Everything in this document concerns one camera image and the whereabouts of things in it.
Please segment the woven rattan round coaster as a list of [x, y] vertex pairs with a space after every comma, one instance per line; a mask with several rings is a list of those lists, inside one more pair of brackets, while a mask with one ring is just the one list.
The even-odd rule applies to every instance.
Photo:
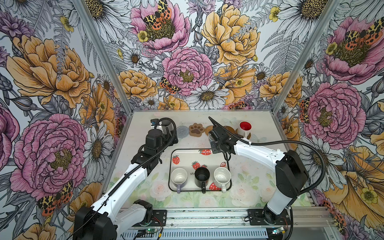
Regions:
[[210, 134], [210, 131], [212, 131], [213, 130], [213, 125], [210, 125], [210, 126], [207, 126], [206, 128], [205, 128], [205, 134], [208, 136], [209, 134]]

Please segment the grey woven round coaster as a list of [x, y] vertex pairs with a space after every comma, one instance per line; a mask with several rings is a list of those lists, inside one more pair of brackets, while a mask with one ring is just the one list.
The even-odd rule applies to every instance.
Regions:
[[178, 126], [177, 127], [177, 137], [179, 139], [184, 139], [189, 135], [189, 128], [186, 126]]

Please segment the scratched brown wooden round coaster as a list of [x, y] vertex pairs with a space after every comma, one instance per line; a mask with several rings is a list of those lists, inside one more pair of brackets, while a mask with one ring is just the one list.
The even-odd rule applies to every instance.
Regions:
[[224, 128], [229, 131], [232, 135], [236, 135], [236, 131], [230, 126], [224, 126]]

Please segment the cork paw print coaster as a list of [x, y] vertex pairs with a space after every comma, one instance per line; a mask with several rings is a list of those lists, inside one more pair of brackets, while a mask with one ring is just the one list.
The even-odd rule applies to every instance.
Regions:
[[194, 123], [189, 126], [189, 135], [192, 137], [201, 137], [205, 132], [205, 128], [202, 124]]

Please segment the red inside white mug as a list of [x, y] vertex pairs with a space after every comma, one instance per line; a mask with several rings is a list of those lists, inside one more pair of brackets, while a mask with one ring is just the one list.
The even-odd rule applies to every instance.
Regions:
[[247, 135], [251, 132], [252, 125], [249, 122], [242, 121], [239, 123], [238, 134], [243, 138], [246, 138]]

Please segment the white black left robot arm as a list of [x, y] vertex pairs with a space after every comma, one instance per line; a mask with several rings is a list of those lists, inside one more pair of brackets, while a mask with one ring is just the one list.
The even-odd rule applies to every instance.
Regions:
[[162, 163], [161, 154], [178, 143], [177, 126], [172, 119], [154, 119], [151, 124], [145, 143], [124, 175], [91, 207], [78, 210], [70, 240], [116, 240], [127, 229], [151, 220], [152, 205], [146, 201], [137, 200], [128, 210], [121, 210], [138, 185]]

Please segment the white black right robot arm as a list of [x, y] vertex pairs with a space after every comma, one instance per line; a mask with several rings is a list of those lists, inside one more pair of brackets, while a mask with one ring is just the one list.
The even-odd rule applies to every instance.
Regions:
[[223, 154], [226, 161], [232, 155], [246, 157], [274, 171], [276, 175], [276, 190], [260, 214], [252, 217], [269, 225], [277, 224], [286, 216], [286, 211], [304, 193], [303, 187], [309, 179], [309, 174], [299, 155], [292, 150], [283, 152], [272, 150], [267, 146], [278, 145], [286, 141], [253, 143], [239, 135], [232, 134], [212, 117], [209, 120], [213, 129], [209, 132], [213, 154]]

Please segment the green circuit board left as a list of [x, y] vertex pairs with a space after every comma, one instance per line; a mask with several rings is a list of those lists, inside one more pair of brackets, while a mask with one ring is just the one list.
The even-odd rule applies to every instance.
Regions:
[[153, 229], [142, 229], [138, 230], [139, 235], [155, 235], [160, 233], [161, 229], [153, 228]]

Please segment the green circuit board right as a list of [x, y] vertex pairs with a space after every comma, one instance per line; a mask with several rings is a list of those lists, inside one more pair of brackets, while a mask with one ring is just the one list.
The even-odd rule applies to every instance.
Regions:
[[271, 234], [272, 235], [279, 235], [279, 234], [284, 234], [286, 232], [284, 227], [279, 227], [274, 230], [272, 230]]

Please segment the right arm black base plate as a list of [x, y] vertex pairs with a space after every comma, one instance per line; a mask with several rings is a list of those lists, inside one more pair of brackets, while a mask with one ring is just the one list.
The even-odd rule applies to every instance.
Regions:
[[286, 209], [284, 209], [279, 215], [276, 215], [268, 208], [248, 209], [245, 221], [250, 222], [251, 226], [288, 226], [291, 224], [291, 219]]

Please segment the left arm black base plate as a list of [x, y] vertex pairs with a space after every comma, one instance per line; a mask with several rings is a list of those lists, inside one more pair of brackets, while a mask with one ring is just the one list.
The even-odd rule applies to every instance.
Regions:
[[146, 213], [144, 219], [134, 227], [164, 227], [167, 222], [167, 210], [152, 210], [151, 215]]

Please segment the aluminium front rail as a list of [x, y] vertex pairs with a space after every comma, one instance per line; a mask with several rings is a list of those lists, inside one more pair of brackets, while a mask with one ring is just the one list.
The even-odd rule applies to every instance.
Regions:
[[293, 207], [287, 210], [291, 219], [288, 226], [251, 226], [245, 221], [247, 208], [196, 208], [196, 209], [158, 209], [167, 210], [168, 229], [213, 229], [213, 228], [320, 228], [333, 227], [333, 219], [324, 207]]

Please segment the aluminium frame corner post left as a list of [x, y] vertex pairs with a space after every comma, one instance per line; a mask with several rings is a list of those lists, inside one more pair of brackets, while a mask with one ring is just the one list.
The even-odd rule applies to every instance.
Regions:
[[120, 100], [128, 114], [129, 117], [133, 115], [133, 109], [131, 107], [131, 104], [126, 96], [126, 93], [122, 87], [121, 82], [119, 81], [118, 74], [115, 71], [115, 68], [113, 66], [113, 63], [107, 53], [107, 50], [105, 48], [103, 39], [101, 38], [99, 34], [99, 29], [97, 28], [96, 24], [94, 23], [94, 20], [92, 19], [92, 16], [90, 14], [90, 11], [85, 3], [85, 1], [74, 1], [75, 9], [78, 11], [80, 15], [80, 19], [86, 29], [87, 35], [89, 36], [90, 40], [93, 42], [93, 45], [98, 52], [98, 55], [100, 59], [103, 62], [103, 65], [112, 80], [112, 83], [117, 91], [117, 94], [120, 97]]

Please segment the aluminium frame corner post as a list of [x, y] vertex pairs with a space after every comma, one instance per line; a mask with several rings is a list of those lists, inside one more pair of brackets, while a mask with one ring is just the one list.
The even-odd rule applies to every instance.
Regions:
[[328, 1], [323, 13], [320, 15], [318, 22], [314, 26], [314, 31], [309, 34], [308, 40], [304, 45], [303, 50], [301, 51], [297, 62], [295, 63], [290, 76], [283, 87], [281, 93], [277, 97], [271, 111], [273, 114], [278, 112], [278, 109], [281, 107], [283, 102], [286, 100], [288, 94], [290, 93], [291, 88], [296, 82], [303, 65], [311, 54], [311, 50], [315, 47], [317, 41], [320, 39], [324, 29], [329, 26], [332, 16], [336, 12], [341, 1]]
[[100, 59], [103, 62], [103, 65], [112, 80], [112, 83], [117, 91], [117, 94], [120, 97], [120, 100], [128, 114], [129, 117], [133, 115], [133, 109], [131, 107], [131, 104], [126, 96], [126, 93], [122, 87], [121, 82], [119, 81], [118, 74], [115, 71], [115, 68], [113, 66], [113, 63], [107, 53], [107, 50], [105, 48], [103, 39], [101, 38], [99, 34], [99, 29], [97, 28], [96, 24], [94, 23], [94, 20], [92, 19], [92, 16], [90, 14], [90, 11], [85, 3], [85, 1], [74, 1], [75, 9], [78, 11], [80, 15], [80, 19], [86, 29], [87, 35], [89, 36], [90, 40], [93, 42], [93, 45], [98, 52], [98, 55]]

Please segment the aluminium frame corner post right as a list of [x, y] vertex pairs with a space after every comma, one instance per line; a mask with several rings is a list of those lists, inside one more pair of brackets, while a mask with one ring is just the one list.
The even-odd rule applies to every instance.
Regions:
[[286, 100], [288, 94], [290, 93], [291, 88], [296, 82], [303, 65], [311, 54], [311, 50], [315, 47], [317, 41], [320, 39], [324, 29], [329, 26], [332, 16], [336, 12], [341, 1], [328, 1], [323, 13], [320, 15], [318, 22], [314, 26], [314, 31], [309, 34], [308, 40], [304, 45], [303, 50], [301, 51], [297, 62], [295, 63], [290, 76], [283, 87], [281, 93], [277, 97], [271, 111], [273, 114], [278, 112], [278, 109], [281, 107], [283, 102]]

